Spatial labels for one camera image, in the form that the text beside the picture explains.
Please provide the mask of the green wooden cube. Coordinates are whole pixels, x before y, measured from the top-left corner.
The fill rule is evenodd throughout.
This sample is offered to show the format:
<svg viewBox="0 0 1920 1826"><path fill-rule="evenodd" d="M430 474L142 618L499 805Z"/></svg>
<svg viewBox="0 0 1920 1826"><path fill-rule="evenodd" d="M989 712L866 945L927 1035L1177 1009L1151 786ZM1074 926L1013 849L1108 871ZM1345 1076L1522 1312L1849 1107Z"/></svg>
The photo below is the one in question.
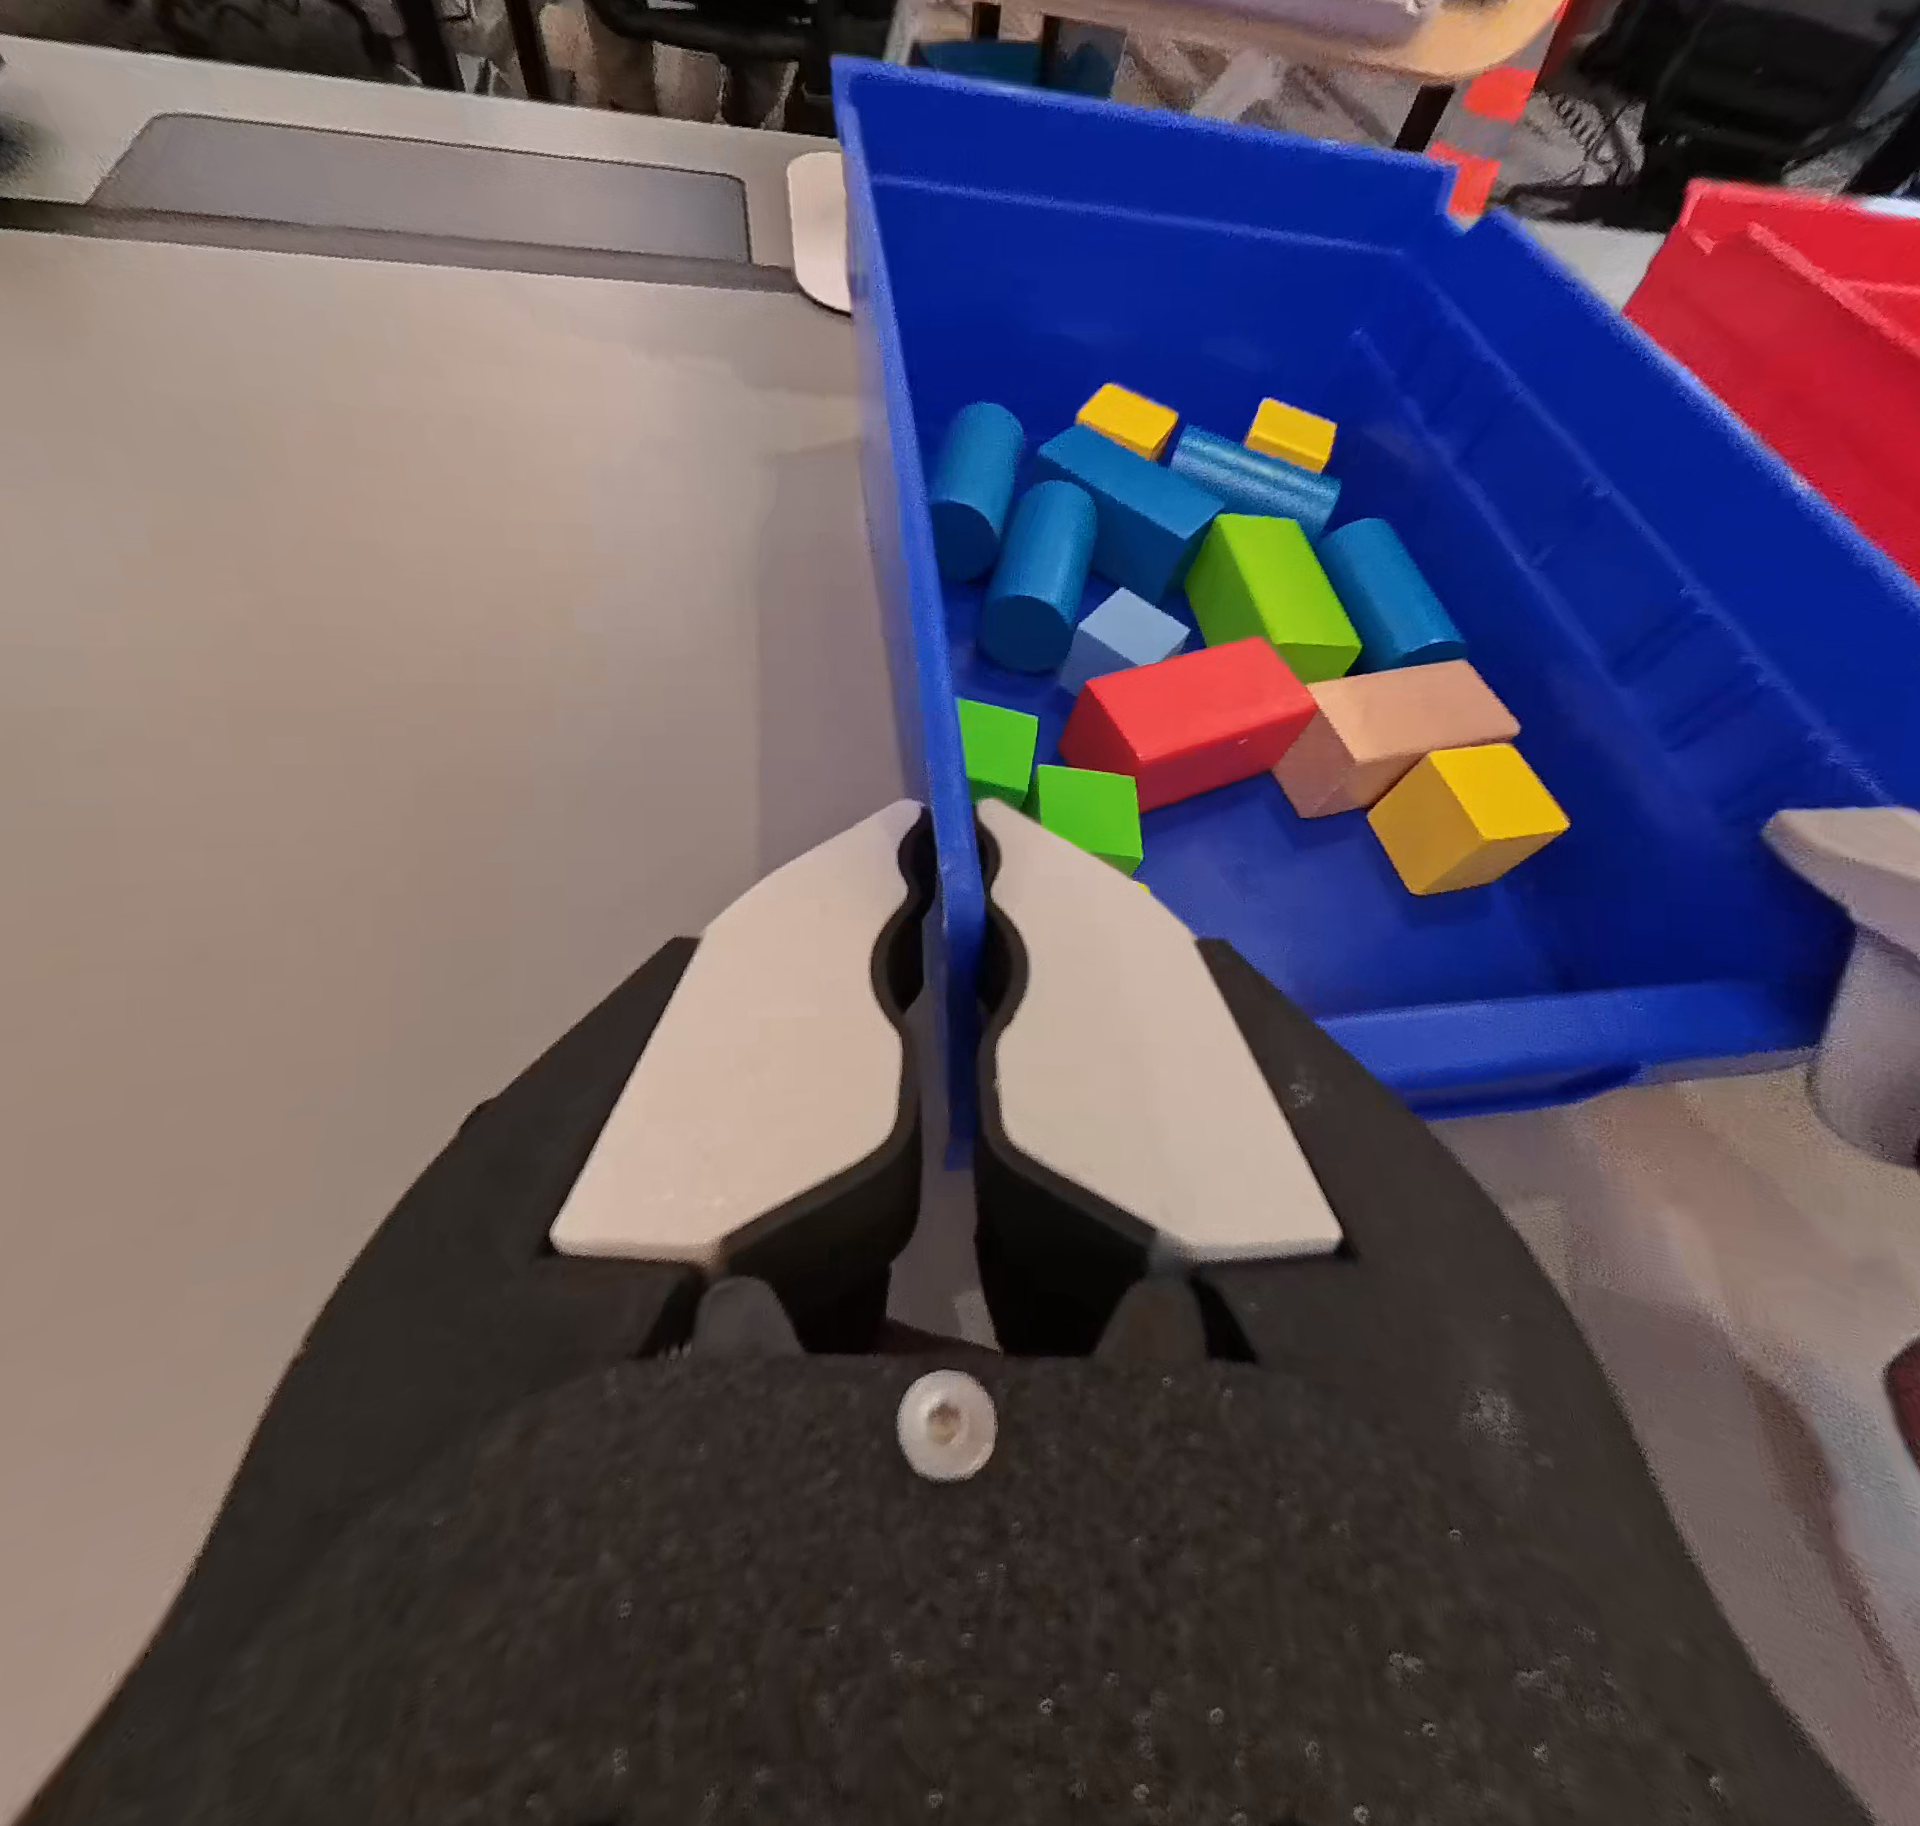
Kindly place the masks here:
<svg viewBox="0 0 1920 1826"><path fill-rule="evenodd" d="M1141 786L1132 774L1063 763L1039 763L1022 805L1025 815L1132 878L1141 873Z"/></svg>

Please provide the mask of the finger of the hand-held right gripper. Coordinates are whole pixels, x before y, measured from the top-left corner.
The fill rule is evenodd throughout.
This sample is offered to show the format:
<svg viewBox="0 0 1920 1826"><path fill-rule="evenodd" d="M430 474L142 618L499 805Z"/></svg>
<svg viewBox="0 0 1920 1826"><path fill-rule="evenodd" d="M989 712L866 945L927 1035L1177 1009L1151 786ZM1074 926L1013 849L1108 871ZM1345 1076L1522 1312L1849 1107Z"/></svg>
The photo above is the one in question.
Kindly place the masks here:
<svg viewBox="0 0 1920 1826"><path fill-rule="evenodd" d="M1811 1067L1822 1124L1894 1169L1917 1156L1917 961L1858 928Z"/></svg>
<svg viewBox="0 0 1920 1826"><path fill-rule="evenodd" d="M1907 805L1791 808L1764 843L1836 902L1859 935L1917 956L1917 812Z"/></svg>

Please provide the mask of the yellow wooden cube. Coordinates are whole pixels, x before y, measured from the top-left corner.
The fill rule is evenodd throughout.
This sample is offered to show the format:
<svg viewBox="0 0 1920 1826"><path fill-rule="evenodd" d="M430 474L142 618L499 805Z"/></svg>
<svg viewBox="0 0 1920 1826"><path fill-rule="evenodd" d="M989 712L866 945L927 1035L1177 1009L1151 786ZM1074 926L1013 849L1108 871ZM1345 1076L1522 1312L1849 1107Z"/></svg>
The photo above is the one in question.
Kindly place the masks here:
<svg viewBox="0 0 1920 1826"><path fill-rule="evenodd" d="M1502 878L1570 821L1510 741L1424 754L1368 812L1409 895L1461 894Z"/></svg>

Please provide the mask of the long green wooden block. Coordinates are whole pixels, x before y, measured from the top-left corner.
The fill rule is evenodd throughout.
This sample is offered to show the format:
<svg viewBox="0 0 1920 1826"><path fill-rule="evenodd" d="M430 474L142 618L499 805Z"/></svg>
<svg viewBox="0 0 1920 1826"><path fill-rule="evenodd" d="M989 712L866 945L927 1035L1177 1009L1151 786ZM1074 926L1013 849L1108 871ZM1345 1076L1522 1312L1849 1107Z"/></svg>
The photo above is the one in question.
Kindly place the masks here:
<svg viewBox="0 0 1920 1826"><path fill-rule="evenodd" d="M1356 625L1293 519L1217 515L1187 565L1186 601L1208 646L1264 639L1303 684L1356 669Z"/></svg>

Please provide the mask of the red wooden block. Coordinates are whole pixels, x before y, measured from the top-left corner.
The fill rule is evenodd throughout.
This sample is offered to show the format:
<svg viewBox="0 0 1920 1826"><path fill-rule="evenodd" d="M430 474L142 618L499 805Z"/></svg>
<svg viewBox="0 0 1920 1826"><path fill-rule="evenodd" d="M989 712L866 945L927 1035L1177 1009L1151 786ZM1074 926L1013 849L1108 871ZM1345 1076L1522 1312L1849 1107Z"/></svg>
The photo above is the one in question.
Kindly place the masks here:
<svg viewBox="0 0 1920 1826"><path fill-rule="evenodd" d="M1317 701L1267 639L1238 639L1086 679L1061 763L1132 777L1141 812L1268 774Z"/></svg>

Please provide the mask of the blue plastic bin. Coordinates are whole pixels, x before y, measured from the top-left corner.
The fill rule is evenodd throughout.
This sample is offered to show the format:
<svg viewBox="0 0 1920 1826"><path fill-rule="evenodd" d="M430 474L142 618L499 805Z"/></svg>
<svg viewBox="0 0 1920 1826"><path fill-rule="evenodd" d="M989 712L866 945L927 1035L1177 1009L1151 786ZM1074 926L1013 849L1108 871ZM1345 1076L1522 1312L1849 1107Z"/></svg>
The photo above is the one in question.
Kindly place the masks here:
<svg viewBox="0 0 1920 1826"><path fill-rule="evenodd" d="M1063 723L972 658L925 460L969 403L1026 439L1103 382L1220 428L1337 424L1337 519L1388 521L1570 818L1490 887L1409 895L1359 816L1267 781L1144 818L1144 881L1423 1119L1766 1072L1818 1043L1854 931L1764 844L1916 805L1916 583L1522 228L1388 151L875 61L833 63L862 490L931 977L977 1128L987 922L953 701Z"/></svg>

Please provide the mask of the orange striped bar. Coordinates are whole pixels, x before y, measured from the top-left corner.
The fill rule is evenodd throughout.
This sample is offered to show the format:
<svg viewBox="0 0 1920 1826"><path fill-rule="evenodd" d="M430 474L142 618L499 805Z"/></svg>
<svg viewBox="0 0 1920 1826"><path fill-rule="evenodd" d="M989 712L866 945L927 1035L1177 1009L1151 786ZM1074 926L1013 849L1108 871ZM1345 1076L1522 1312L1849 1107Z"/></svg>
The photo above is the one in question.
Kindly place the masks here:
<svg viewBox="0 0 1920 1826"><path fill-rule="evenodd" d="M1505 151L1519 129L1538 82L1537 63L1501 63L1447 86L1449 101L1423 147L1423 158L1453 178L1447 214L1461 228L1475 224L1491 203Z"/></svg>

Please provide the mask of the red plastic bin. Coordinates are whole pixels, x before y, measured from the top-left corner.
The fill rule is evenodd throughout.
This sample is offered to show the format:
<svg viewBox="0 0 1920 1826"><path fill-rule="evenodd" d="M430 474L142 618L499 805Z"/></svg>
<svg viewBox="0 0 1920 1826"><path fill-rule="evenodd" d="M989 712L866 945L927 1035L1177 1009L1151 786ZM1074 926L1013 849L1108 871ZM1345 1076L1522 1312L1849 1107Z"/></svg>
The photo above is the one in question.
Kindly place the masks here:
<svg viewBox="0 0 1920 1826"><path fill-rule="evenodd" d="M1696 181L1625 316L1917 575L1914 201Z"/></svg>

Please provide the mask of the small green wooden block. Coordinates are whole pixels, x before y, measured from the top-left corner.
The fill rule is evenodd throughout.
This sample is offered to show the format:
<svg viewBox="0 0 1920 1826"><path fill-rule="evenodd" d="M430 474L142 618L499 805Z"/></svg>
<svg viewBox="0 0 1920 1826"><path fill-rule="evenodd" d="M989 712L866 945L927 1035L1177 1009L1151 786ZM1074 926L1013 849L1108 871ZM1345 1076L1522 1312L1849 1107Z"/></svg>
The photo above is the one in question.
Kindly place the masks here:
<svg viewBox="0 0 1920 1826"><path fill-rule="evenodd" d="M956 701L969 796L1025 808L1037 765L1041 723L1034 714L987 701Z"/></svg>

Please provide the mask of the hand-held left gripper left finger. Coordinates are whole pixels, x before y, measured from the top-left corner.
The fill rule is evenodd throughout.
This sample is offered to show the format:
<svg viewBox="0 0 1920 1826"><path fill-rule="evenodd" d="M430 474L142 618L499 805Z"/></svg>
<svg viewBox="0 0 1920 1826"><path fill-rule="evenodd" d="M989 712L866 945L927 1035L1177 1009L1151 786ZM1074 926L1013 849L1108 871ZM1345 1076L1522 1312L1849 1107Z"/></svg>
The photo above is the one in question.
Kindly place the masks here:
<svg viewBox="0 0 1920 1826"><path fill-rule="evenodd" d="M552 1217L558 1253L716 1269L886 1149L916 1094L888 956L924 816L882 805L706 928Z"/></svg>

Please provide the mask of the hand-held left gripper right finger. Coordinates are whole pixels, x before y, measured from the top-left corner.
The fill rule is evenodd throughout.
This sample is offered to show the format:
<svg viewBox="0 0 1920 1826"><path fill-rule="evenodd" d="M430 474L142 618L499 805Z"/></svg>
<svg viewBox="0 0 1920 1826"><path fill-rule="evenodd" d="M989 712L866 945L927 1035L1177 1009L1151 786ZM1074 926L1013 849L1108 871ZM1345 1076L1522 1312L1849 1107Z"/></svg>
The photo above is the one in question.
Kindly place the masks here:
<svg viewBox="0 0 1920 1826"><path fill-rule="evenodd" d="M1034 1185L1119 1215L1158 1262L1323 1259L1340 1220L1192 928L1117 866L980 811L1006 997L980 1129Z"/></svg>

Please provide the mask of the natural wooden block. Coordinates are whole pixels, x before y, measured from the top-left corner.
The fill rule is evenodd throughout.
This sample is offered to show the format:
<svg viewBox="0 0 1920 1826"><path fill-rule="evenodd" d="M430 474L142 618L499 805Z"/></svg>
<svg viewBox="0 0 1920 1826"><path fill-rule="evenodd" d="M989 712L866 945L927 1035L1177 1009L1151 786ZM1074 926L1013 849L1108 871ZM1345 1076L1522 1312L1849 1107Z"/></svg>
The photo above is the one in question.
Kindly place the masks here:
<svg viewBox="0 0 1920 1826"><path fill-rule="evenodd" d="M1423 756L1513 741L1519 720L1461 658L1308 685L1314 716L1270 768L1303 818L1371 808Z"/></svg>

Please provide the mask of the light blue wooden cube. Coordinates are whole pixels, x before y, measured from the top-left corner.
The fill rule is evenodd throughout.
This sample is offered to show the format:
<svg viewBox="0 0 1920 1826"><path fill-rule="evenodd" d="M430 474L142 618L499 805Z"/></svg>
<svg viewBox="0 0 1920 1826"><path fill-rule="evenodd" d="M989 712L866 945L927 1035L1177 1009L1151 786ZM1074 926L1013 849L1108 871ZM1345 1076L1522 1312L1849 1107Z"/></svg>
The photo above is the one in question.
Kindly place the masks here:
<svg viewBox="0 0 1920 1826"><path fill-rule="evenodd" d="M1077 622L1058 666L1058 685L1077 693L1092 678L1177 658L1187 651L1189 636L1186 620L1117 587Z"/></svg>

